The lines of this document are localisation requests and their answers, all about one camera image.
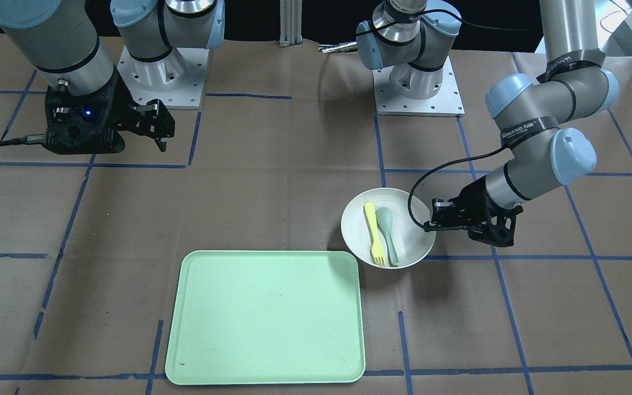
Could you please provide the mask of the pale green spoon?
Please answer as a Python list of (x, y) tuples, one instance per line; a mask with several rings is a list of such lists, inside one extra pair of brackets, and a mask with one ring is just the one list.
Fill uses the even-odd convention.
[(393, 242), (393, 212), (388, 207), (380, 207), (375, 211), (377, 224), (385, 238), (388, 258), (391, 267), (399, 267), (396, 246)]

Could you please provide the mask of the aluminium frame post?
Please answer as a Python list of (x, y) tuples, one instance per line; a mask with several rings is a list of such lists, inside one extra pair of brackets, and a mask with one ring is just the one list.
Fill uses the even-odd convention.
[(279, 1), (279, 48), (294, 47), (303, 43), (302, 0)]

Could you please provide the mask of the yellow plastic fork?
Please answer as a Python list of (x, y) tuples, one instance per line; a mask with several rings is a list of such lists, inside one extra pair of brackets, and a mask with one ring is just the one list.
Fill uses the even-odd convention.
[(378, 223), (376, 220), (375, 205), (371, 201), (366, 201), (363, 205), (366, 224), (371, 237), (370, 253), (373, 262), (379, 267), (386, 266), (385, 250), (379, 236)]

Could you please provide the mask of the white round plate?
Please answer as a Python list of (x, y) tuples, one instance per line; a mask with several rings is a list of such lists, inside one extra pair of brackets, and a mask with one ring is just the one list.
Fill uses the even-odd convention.
[(341, 234), (363, 262), (376, 268), (406, 268), (421, 262), (436, 242), (435, 231), (418, 226), (430, 217), (428, 207), (409, 193), (375, 188), (349, 201), (341, 216)]

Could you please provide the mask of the light green tray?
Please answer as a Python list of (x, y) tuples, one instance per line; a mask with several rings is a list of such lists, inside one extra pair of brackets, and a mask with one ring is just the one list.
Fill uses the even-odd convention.
[(201, 250), (184, 258), (165, 362), (173, 384), (351, 383), (365, 366), (351, 253)]

